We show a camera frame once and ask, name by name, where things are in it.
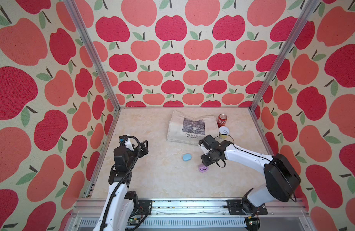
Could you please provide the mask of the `blue earbud charging case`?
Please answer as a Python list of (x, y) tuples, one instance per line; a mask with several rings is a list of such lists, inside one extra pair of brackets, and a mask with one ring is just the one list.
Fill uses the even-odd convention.
[(183, 161), (189, 161), (189, 160), (191, 160), (192, 159), (192, 155), (191, 154), (184, 154), (183, 156), (182, 156), (182, 160)]

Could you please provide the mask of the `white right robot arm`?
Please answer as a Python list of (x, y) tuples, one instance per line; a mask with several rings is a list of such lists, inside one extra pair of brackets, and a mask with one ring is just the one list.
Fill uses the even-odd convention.
[(202, 164), (210, 166), (219, 161), (234, 161), (261, 173), (265, 184), (249, 190), (242, 198), (242, 210), (250, 213), (272, 200), (288, 202), (301, 183), (301, 179), (288, 159), (282, 155), (264, 155), (244, 149), (232, 141), (218, 142), (207, 135), (198, 142), (203, 155)]

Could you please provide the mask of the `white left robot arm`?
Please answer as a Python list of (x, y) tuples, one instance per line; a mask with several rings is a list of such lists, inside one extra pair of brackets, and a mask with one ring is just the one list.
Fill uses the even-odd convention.
[(139, 201), (137, 193), (129, 190), (132, 169), (148, 152), (147, 140), (139, 142), (134, 136), (120, 137), (120, 146), (114, 149), (106, 202), (95, 231), (134, 231), (151, 214), (152, 201)]

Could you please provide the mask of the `purple earbud charging case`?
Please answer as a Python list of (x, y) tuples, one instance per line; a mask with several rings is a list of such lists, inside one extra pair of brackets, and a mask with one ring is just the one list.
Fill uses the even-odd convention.
[(208, 171), (208, 167), (205, 166), (204, 164), (200, 164), (198, 166), (198, 170), (201, 172), (201, 173), (204, 173), (204, 172), (207, 172)]

